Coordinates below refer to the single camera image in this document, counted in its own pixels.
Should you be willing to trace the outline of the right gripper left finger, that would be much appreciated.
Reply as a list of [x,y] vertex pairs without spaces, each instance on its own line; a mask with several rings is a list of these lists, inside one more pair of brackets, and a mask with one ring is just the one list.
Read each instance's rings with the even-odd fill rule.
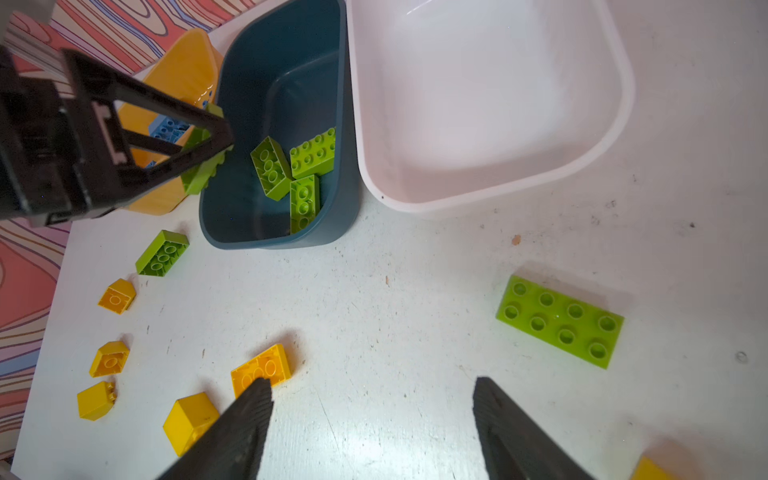
[[274,407],[271,383],[259,378],[235,400],[163,479],[255,479]]

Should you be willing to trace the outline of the orange yellow lego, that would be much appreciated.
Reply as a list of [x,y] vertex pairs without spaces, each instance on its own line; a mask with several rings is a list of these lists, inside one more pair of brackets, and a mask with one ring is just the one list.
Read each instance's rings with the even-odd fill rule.
[[267,379],[272,387],[289,380],[292,372],[282,344],[275,344],[231,371],[235,398],[256,379]]

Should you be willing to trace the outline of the blue lego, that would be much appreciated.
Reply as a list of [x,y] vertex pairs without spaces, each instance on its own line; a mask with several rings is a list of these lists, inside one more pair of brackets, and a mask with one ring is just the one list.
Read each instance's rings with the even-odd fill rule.
[[172,117],[158,115],[149,125],[149,136],[169,143],[177,143],[188,131],[189,123]]

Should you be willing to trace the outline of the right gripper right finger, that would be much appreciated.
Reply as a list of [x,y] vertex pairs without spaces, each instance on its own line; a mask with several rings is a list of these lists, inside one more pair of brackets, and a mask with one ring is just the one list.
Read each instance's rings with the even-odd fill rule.
[[491,479],[589,479],[491,378],[476,379],[473,414]]

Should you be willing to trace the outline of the green lego pair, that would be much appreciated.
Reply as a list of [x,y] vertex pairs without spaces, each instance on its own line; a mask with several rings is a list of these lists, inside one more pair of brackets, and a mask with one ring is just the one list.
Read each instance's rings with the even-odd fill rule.
[[334,169],[336,130],[320,133],[290,150],[291,173],[294,179],[311,175],[322,176]]
[[293,181],[291,167],[276,140],[267,136],[250,152],[250,157],[267,198],[280,201],[289,194]]

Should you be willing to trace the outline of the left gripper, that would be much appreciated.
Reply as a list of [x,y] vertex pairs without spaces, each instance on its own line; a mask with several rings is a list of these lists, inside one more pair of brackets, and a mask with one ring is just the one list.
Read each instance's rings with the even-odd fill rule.
[[1,218],[99,218],[234,145],[228,122],[81,52],[75,97],[20,75],[1,49]]

